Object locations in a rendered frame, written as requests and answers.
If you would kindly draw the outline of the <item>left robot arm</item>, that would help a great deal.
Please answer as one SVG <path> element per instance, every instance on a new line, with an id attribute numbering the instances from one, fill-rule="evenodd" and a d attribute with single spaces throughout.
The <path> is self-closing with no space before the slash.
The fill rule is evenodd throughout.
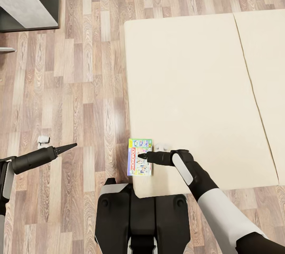
<path id="1" fill-rule="evenodd" d="M 0 254 L 4 248 L 4 223 L 6 219 L 6 203 L 10 201 L 14 174 L 18 175 L 30 169 L 42 166 L 56 159 L 59 154 L 77 146 L 77 143 L 54 148 L 50 145 L 50 137 L 38 137 L 38 150 L 22 156 L 11 156 L 0 159 Z"/>

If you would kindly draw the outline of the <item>board game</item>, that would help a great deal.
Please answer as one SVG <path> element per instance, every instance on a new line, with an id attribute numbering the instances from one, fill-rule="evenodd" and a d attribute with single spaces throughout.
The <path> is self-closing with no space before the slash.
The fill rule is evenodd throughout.
<path id="1" fill-rule="evenodd" d="M 129 139 L 128 167 L 129 176 L 151 176 L 151 163 L 141 159 L 139 154 L 152 151 L 152 139 Z"/>

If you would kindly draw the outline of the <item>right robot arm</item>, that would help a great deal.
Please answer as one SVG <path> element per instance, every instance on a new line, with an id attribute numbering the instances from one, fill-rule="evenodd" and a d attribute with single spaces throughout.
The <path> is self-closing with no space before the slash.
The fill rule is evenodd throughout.
<path id="1" fill-rule="evenodd" d="M 175 166 L 204 214 L 222 254 L 285 254 L 285 247 L 273 242 L 251 222 L 194 161 L 189 150 L 164 152 L 168 145 L 159 143 L 155 152 L 139 154 L 149 163 Z"/>

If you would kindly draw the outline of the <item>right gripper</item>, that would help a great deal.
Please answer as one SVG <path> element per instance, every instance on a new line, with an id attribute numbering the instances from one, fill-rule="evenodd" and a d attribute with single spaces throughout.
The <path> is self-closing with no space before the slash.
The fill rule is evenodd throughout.
<path id="1" fill-rule="evenodd" d="M 163 162 L 163 155 L 165 154 L 166 152 L 153 152 L 153 151 L 149 151 L 147 153 L 143 153 L 143 154 L 139 154 L 138 157 L 141 158 L 141 159 L 147 159 L 147 162 L 149 163 L 155 163 L 155 164 L 158 164 L 158 165 L 164 165 L 164 162 Z"/>

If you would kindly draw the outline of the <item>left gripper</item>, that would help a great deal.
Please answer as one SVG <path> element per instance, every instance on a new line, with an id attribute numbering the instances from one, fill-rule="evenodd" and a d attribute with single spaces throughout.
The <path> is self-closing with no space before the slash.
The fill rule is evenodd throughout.
<path id="1" fill-rule="evenodd" d="M 42 148 L 27 154 L 28 164 L 31 169 L 42 166 L 56 159 L 59 154 L 77 146 L 77 143 L 54 148 L 53 146 Z"/>

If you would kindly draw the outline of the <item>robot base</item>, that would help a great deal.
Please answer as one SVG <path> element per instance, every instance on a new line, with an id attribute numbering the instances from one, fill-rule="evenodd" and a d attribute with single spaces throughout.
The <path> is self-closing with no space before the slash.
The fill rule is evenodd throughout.
<path id="1" fill-rule="evenodd" d="M 95 242 L 102 254 L 127 254 L 133 247 L 152 247 L 158 254 L 183 254 L 190 242 L 186 194 L 138 198 L 133 183 L 107 178 L 97 204 Z"/>

